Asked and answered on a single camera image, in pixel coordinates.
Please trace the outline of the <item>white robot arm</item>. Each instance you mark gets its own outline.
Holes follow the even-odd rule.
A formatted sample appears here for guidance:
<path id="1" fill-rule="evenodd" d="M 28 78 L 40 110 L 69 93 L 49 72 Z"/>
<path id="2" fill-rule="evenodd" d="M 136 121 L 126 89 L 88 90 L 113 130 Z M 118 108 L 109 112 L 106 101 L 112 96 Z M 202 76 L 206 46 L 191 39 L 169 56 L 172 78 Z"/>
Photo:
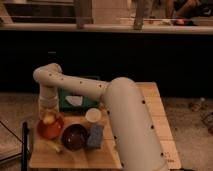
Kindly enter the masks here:
<path id="1" fill-rule="evenodd" d="M 105 106 L 123 171 L 169 171 L 147 102 L 134 81 L 126 77 L 105 82 L 67 76 L 56 63 L 35 69 L 33 78 L 40 85 L 40 106 L 49 104 L 58 88 Z"/>

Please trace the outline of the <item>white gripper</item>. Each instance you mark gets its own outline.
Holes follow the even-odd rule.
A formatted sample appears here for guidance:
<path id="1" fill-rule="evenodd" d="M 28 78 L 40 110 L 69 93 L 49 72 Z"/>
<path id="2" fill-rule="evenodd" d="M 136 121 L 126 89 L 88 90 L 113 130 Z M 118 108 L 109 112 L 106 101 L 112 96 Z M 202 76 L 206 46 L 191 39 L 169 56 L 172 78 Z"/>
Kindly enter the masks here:
<path id="1" fill-rule="evenodd" d="M 59 113 L 59 98 L 57 96 L 53 98 L 44 98 L 40 96 L 38 98 L 38 113 L 39 117 L 43 118 L 47 112 L 51 112 L 55 116 Z"/>

